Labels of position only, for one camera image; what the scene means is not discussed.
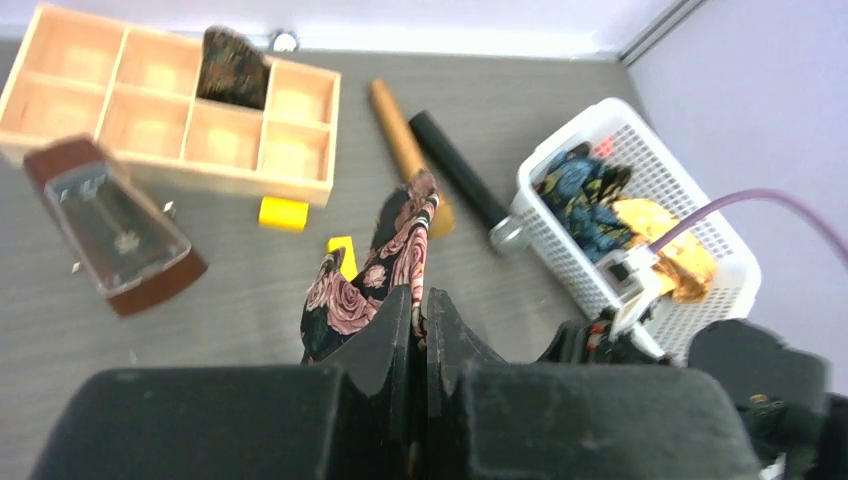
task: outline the white plastic basket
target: white plastic basket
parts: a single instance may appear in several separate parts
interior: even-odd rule
[[[586,141],[609,147],[605,162],[633,167],[624,189],[628,197],[649,198],[679,219],[709,199],[633,108],[617,98],[589,107],[536,147],[518,169],[511,211],[542,261],[586,315],[596,318],[607,306],[621,308],[621,301],[533,188],[557,154]],[[660,346],[683,361],[692,337],[706,325],[748,315],[761,281],[756,258],[720,213],[709,215],[692,232],[717,263],[709,296],[689,305],[663,299],[646,324]]]

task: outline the floral cloth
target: floral cloth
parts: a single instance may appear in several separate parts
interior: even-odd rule
[[[633,234],[610,204],[630,180],[629,167],[606,165],[579,145],[555,158],[537,192],[592,263],[630,247]]]
[[[203,61],[197,96],[263,110],[271,67],[247,39],[226,27],[203,34]]]
[[[365,328],[389,291],[398,285],[412,290],[412,328],[424,338],[421,297],[430,220],[439,206],[433,176],[422,170],[395,190],[380,211],[365,266],[348,282],[339,268],[343,248],[324,257],[303,307],[300,336],[301,363],[317,363]]]

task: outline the yellow block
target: yellow block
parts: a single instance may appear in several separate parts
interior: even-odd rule
[[[283,198],[264,197],[259,207],[259,225],[302,232],[306,227],[308,214],[309,204]]]
[[[353,280],[357,275],[356,257],[353,256],[353,239],[350,237],[333,237],[327,242],[327,253],[338,250],[344,247],[345,258],[342,260],[342,266],[339,271],[347,281]]]

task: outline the yellow cloth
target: yellow cloth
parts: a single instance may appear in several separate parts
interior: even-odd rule
[[[618,200],[612,205],[618,218],[633,232],[632,244],[652,243],[677,225],[674,215],[646,198]],[[662,281],[660,295],[671,292],[680,303],[707,298],[716,264],[710,252],[691,232],[683,232],[659,252],[654,272]]]

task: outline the brown metronome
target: brown metronome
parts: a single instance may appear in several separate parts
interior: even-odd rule
[[[97,290],[119,316],[181,292],[206,262],[122,165],[90,137],[24,157],[24,169]]]

